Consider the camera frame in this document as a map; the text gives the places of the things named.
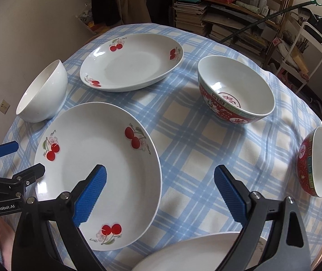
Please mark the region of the large cherry plate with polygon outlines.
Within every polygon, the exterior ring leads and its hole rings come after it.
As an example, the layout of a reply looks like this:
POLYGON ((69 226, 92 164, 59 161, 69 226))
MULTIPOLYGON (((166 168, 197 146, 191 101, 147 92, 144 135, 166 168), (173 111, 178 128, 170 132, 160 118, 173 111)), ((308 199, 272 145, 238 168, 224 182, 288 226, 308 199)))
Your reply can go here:
POLYGON ((221 232, 180 241, 144 258, 132 270, 215 270, 238 235, 221 232))

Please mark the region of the wooden shelf unit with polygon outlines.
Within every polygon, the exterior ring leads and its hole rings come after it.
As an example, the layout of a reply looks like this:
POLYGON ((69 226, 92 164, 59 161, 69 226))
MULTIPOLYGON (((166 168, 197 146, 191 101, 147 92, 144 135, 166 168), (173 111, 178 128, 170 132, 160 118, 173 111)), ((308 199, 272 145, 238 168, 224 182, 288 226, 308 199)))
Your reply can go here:
MULTIPOLYGON (((236 0, 227 4, 215 0, 199 0, 207 5, 203 21, 207 24, 204 37, 216 42, 243 27, 254 23, 270 14, 279 12, 293 5, 294 0, 236 0)), ((222 44, 253 59, 258 65, 266 66, 275 47, 273 40, 282 35, 287 24, 288 14, 282 14, 247 31, 234 36, 222 44)))

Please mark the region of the stack of books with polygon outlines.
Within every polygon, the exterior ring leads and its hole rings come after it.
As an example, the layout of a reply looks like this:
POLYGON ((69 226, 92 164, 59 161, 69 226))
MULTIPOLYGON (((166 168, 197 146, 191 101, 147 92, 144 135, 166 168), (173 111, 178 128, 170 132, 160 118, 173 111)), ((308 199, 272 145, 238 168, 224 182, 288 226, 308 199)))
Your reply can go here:
POLYGON ((207 5, 202 3, 175 2, 175 26, 184 31, 205 36, 207 24, 203 18, 207 12, 207 5))

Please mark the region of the long dark reaching pole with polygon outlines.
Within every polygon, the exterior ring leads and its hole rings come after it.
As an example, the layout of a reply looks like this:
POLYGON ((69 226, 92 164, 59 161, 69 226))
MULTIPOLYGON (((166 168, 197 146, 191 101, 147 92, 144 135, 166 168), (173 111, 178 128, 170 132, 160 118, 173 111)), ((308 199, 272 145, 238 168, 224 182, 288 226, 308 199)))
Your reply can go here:
POLYGON ((299 9, 299 8, 302 8, 302 7, 307 7, 307 6, 310 6, 310 5, 316 5, 316 6, 322 6, 322 3, 319 3, 317 0, 310 0, 310 1, 307 1, 307 2, 303 2, 303 3, 299 3, 299 4, 296 4, 294 6, 290 6, 286 9, 283 9, 283 10, 280 10, 279 12, 275 12, 273 14, 270 14, 260 20, 257 20, 255 21, 254 23, 251 23, 250 25, 247 25, 245 27, 243 27, 242 29, 239 29, 237 30, 236 32, 230 34, 229 36, 225 37, 224 39, 220 40, 219 43, 224 43, 224 42, 227 42, 228 40, 232 39, 234 36, 240 34, 240 33, 243 33, 245 31, 247 31, 248 29, 254 27, 254 26, 257 26, 259 25, 260 23, 264 23, 268 20, 271 20, 272 18, 275 18, 279 15, 282 15, 282 14, 286 14, 288 12, 291 12, 292 10, 296 10, 296 9, 299 9))

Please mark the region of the wall power outlet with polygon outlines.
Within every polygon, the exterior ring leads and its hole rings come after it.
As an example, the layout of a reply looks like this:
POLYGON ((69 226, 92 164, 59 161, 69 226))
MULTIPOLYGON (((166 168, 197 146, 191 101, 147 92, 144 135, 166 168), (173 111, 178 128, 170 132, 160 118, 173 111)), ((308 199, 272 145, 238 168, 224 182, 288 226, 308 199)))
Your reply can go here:
POLYGON ((0 112, 3 114, 7 114, 7 111, 10 108, 10 104, 6 101, 6 100, 2 100, 2 102, 0 102, 0 112))

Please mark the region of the red patterned bowl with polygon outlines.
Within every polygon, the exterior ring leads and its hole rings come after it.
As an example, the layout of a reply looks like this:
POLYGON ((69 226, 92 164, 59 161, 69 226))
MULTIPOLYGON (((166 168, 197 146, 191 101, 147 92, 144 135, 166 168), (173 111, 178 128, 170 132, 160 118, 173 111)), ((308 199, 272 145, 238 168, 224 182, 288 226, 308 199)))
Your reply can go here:
POLYGON ((296 172, 302 189, 311 196, 322 197, 322 127, 311 131, 300 145, 296 172))
POLYGON ((197 65, 198 88, 221 120, 249 124, 275 109, 274 94, 259 72, 226 56, 206 56, 197 65))

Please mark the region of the plain white bowl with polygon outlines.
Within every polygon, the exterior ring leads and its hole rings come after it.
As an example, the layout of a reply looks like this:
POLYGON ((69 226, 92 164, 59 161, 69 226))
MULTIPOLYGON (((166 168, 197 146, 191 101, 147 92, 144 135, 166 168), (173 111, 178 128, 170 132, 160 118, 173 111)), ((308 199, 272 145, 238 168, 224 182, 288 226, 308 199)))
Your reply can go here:
POLYGON ((22 120, 37 123, 53 118, 62 108, 68 85, 67 71, 57 59, 39 73, 16 108, 22 120))

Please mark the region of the white rolling cart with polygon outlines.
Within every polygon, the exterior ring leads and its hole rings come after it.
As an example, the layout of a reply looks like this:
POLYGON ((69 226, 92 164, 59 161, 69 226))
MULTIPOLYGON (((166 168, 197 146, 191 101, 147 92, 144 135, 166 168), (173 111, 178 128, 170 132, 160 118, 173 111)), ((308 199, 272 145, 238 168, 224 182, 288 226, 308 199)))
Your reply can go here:
POLYGON ((289 18, 293 27, 292 44, 276 39, 281 55, 277 76, 295 94, 299 94, 322 64, 322 33, 310 23, 289 18))

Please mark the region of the small cherry plate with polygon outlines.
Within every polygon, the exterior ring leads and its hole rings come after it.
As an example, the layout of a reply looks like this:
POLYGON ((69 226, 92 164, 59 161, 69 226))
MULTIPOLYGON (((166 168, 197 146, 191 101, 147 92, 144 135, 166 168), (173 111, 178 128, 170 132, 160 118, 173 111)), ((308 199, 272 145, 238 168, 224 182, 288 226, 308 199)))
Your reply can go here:
POLYGON ((41 201, 68 198, 86 182, 71 218, 95 251, 124 248, 151 226, 162 191, 151 137, 118 106, 90 102, 58 116, 40 139, 35 163, 45 167, 41 201))

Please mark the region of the deep cherry plate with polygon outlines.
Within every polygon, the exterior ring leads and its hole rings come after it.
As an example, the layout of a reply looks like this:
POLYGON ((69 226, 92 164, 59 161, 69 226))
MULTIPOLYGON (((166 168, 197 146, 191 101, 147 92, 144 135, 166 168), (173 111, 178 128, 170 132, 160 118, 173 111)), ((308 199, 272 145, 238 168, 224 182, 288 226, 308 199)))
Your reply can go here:
POLYGON ((184 57, 175 39, 160 34, 129 34, 96 47, 83 61, 79 77, 105 92, 128 92, 164 79, 184 57))

